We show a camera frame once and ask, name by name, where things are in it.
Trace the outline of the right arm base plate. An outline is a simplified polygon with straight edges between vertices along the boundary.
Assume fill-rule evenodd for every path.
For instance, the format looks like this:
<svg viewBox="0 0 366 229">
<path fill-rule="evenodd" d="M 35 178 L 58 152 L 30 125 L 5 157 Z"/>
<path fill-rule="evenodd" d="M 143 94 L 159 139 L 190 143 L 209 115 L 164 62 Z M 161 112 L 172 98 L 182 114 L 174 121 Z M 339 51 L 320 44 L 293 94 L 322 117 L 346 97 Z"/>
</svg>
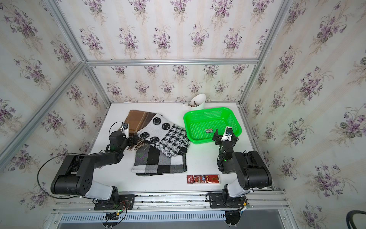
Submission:
<svg viewBox="0 0 366 229">
<path fill-rule="evenodd" d="M 206 193 L 205 199 L 209 202 L 211 209 L 239 209 L 247 203 L 246 196 L 236 198 L 230 197 L 225 193 Z"/>
</svg>

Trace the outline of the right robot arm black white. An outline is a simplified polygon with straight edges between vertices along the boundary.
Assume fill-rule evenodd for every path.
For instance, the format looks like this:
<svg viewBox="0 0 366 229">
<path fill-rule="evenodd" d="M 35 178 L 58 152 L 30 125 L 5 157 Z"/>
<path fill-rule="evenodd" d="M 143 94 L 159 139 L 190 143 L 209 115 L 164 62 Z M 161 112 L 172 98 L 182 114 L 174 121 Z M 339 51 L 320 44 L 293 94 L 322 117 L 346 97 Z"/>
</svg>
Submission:
<svg viewBox="0 0 366 229">
<path fill-rule="evenodd" d="M 228 198 L 238 198 L 251 189 L 263 189 L 272 185 L 272 176 L 256 151 L 235 152 L 234 146 L 239 138 L 232 128 L 227 127 L 223 134 L 216 130 L 212 140 L 219 146 L 218 170 L 223 174 L 236 174 L 236 180 L 226 184 L 223 193 Z"/>
</svg>

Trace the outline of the green plastic basket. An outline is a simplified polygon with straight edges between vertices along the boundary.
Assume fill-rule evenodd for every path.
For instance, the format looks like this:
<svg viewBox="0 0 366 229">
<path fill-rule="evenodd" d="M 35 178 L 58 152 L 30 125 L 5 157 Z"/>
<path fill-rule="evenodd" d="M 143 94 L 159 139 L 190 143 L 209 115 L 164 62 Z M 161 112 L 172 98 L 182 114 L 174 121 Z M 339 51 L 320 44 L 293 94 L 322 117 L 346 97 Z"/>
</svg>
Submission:
<svg viewBox="0 0 366 229">
<path fill-rule="evenodd" d="M 226 107 L 187 112 L 184 115 L 184 124 L 187 137 L 194 144 L 211 142 L 216 129 L 219 135 L 223 135 L 226 127 L 231 127 L 236 136 L 242 133 L 242 128 L 233 111 Z M 213 132 L 207 134 L 206 129 L 212 129 Z"/>
</svg>

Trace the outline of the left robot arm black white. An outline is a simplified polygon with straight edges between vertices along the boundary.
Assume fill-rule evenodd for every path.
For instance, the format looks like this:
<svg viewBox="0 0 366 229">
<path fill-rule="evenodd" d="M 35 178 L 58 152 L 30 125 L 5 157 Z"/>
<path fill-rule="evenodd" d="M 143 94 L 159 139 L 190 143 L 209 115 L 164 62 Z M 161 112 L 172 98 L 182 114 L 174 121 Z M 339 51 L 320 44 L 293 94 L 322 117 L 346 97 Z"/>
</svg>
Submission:
<svg viewBox="0 0 366 229">
<path fill-rule="evenodd" d="M 94 170 L 120 163 L 125 149 L 137 144 L 138 139 L 136 135 L 127 137 L 122 131 L 114 131 L 109 136 L 110 144 L 105 152 L 66 156 L 51 183 L 52 194 L 76 195 L 119 203 L 117 187 L 94 181 Z"/>
</svg>

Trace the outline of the grey black checkered scarf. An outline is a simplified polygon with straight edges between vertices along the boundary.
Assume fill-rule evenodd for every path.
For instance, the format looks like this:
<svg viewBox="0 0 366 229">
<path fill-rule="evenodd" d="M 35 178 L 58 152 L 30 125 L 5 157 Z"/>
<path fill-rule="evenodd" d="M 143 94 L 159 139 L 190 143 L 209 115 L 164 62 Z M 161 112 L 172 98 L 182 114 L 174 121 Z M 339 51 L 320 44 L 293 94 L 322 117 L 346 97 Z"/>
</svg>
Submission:
<svg viewBox="0 0 366 229">
<path fill-rule="evenodd" d="M 136 151 L 132 172 L 138 176 L 155 176 L 187 171 L 186 156 L 168 158 L 153 146 L 147 145 Z"/>
</svg>

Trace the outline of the black white knitted smiley scarf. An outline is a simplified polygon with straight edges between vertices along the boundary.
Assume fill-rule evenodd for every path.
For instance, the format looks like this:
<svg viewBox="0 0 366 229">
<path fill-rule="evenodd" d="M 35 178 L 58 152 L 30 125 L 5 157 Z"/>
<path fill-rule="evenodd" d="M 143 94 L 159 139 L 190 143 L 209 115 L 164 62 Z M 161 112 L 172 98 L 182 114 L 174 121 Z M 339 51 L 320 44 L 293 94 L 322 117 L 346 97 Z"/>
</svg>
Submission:
<svg viewBox="0 0 366 229">
<path fill-rule="evenodd" d="M 160 114 L 156 114 L 137 134 L 168 158 L 185 155 L 190 145 L 186 130 Z"/>
</svg>

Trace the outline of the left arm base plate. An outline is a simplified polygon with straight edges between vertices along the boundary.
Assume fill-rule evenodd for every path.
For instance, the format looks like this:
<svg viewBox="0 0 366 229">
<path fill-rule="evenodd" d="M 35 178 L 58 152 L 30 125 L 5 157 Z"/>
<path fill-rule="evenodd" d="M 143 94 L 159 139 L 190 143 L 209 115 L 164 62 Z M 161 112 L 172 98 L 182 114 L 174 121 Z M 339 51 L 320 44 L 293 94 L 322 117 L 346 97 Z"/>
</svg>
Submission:
<svg viewBox="0 0 366 229">
<path fill-rule="evenodd" d="M 132 210 L 135 195 L 131 194 L 120 194 L 118 200 L 96 200 L 94 202 L 94 210 L 103 211 L 103 210 L 123 210 L 127 208 L 127 210 Z"/>
</svg>

